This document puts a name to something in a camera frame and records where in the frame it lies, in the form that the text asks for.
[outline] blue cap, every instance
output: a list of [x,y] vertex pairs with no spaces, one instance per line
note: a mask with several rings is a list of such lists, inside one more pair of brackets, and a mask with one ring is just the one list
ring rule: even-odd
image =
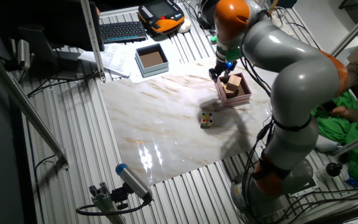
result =
[[127,164],[118,164],[116,166],[116,173],[119,175],[127,166]]

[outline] slotted aluminum floor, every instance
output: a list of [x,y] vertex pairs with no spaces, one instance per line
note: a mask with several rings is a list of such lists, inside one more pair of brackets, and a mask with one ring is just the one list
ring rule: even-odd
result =
[[[105,12],[101,15],[100,23],[138,21],[136,11],[137,8],[133,7]],[[292,9],[284,20],[303,24]],[[313,39],[304,30],[292,26],[291,28],[296,38],[316,47]],[[195,21],[192,21],[188,33],[173,34],[169,37],[177,46],[183,63],[214,57],[214,47],[208,40],[210,36],[206,37]],[[74,48],[62,50],[78,52],[78,49]],[[29,93],[40,85],[39,81],[24,82],[24,91]],[[122,185],[122,180],[114,171],[116,165],[122,161],[101,97],[100,84],[98,78],[64,83],[45,89],[31,98],[32,104],[65,148],[70,163],[70,168],[63,170],[55,166],[58,163],[56,158],[53,158],[39,167],[37,176],[41,192],[40,202],[37,199],[34,173],[31,172],[38,223],[43,223],[41,207],[45,223],[109,223],[105,217],[86,217],[75,212],[76,207],[91,204],[89,186],[98,186],[100,182],[105,182],[112,190]],[[53,155],[53,152],[31,124],[27,129],[24,116],[23,119],[32,169],[38,161]],[[246,154],[240,154],[151,186],[155,201],[138,212],[124,215],[126,222],[243,223],[231,201],[229,189],[231,179],[244,171],[246,159]],[[317,155],[315,152],[312,152],[308,159],[314,169],[329,162],[326,156]],[[329,190],[345,188],[339,179],[330,181],[328,185]],[[330,195],[328,198],[338,196],[340,195]],[[303,202],[321,198],[323,197],[311,197]],[[131,195],[129,207],[139,205],[140,200]]]

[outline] desk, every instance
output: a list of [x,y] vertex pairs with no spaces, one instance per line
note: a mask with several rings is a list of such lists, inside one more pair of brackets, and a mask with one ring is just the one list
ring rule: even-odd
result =
[[[136,11],[137,7],[103,12],[100,23],[137,21]],[[285,20],[303,24],[299,20],[299,15],[292,9],[288,10]],[[291,26],[291,29],[296,38],[314,45],[310,37],[307,34],[303,35],[297,27]],[[195,21],[192,21],[190,32],[169,35],[169,39],[177,47],[185,63],[214,57],[213,46],[209,44],[208,37],[205,37]],[[73,48],[65,50],[78,52],[78,49]],[[29,93],[38,85],[40,85],[38,80],[33,80],[33,83],[23,83],[24,91]],[[88,190],[90,185],[97,186],[104,181],[110,190],[122,185],[122,180],[114,171],[117,164],[122,163],[113,136],[113,133],[118,133],[116,130],[113,131],[105,107],[100,90],[103,85],[107,84],[101,83],[97,78],[80,80],[79,83],[53,86],[52,90],[46,89],[30,99],[59,144],[66,149],[70,162],[67,171],[56,169],[52,162],[41,164],[38,168],[38,176],[42,178],[39,181],[45,223],[108,223],[104,217],[85,217],[75,213],[76,207],[91,204],[91,194]],[[34,163],[38,163],[45,157],[51,156],[53,152],[33,127],[29,128],[30,134],[24,122],[27,154],[31,155],[29,143],[32,142]],[[330,162],[330,158],[314,151],[306,158],[311,161],[313,169]],[[150,186],[154,202],[142,210],[124,215],[126,222],[128,224],[244,223],[243,216],[238,214],[230,198],[230,184],[232,178],[244,171],[246,159],[246,154],[241,153]],[[30,170],[32,164],[33,160],[29,156]],[[328,182],[327,188],[322,190],[346,188],[342,180],[336,177]],[[326,198],[342,196],[344,194],[332,194]],[[316,195],[300,202],[315,202],[323,198],[322,195]],[[34,202],[37,221],[42,223],[37,197],[34,197]],[[141,203],[136,195],[129,196],[130,208],[137,207]],[[311,215],[311,218],[332,211],[334,207],[330,206],[331,209]]]
[[[244,73],[250,102],[223,107],[208,75],[215,64],[207,58],[144,83],[101,85],[122,161],[149,185],[249,151],[271,114],[269,97],[242,67],[232,73]],[[277,75],[257,71],[270,85]],[[212,128],[200,128],[201,112],[213,114]]]

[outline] paper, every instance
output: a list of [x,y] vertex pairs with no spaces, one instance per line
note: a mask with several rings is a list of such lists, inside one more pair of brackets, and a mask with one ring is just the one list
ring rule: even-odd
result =
[[[170,39],[167,38],[167,39],[161,40],[161,41],[155,41],[153,39],[149,39],[149,40],[145,40],[142,42],[131,44],[130,46],[132,47],[133,53],[134,53],[135,50],[138,48],[150,46],[153,44],[161,45],[161,48],[164,51],[164,54],[168,59],[168,67],[169,67],[168,72],[172,73],[173,71],[179,71],[178,68],[181,65],[181,57],[180,57],[178,48],[175,47],[171,43]],[[143,78],[142,73],[140,72],[139,66],[137,65],[137,63],[135,61],[135,53],[134,53],[133,57],[131,58],[131,64],[136,65],[136,66],[132,66],[132,72],[129,77],[129,78],[131,78],[132,83],[135,83],[135,84],[138,84],[138,83],[141,83],[141,82],[144,82],[147,80],[151,80],[153,78],[157,78],[162,75],[166,75],[168,73],[168,72],[164,72],[164,73],[161,73],[158,75],[153,75],[151,77]]]
[[[121,44],[105,44],[104,52],[100,52],[103,67],[113,71],[118,77],[128,77],[131,74],[131,60],[135,54],[133,48]],[[94,62],[93,52],[84,51],[79,59]]]

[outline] robotic arm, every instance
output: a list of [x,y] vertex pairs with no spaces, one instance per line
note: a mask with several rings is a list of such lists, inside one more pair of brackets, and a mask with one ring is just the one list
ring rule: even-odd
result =
[[[252,0],[217,3],[216,66],[209,70],[216,82],[244,54],[257,67],[278,73],[271,92],[273,136],[244,189],[250,192],[259,218],[267,215],[266,208],[274,206],[279,196],[300,190],[312,179],[313,169],[305,157],[316,145],[318,124],[310,112],[340,95],[347,82],[341,62],[287,35],[262,12]],[[239,190],[243,187],[241,179],[232,185],[232,199],[245,211],[246,198]]]

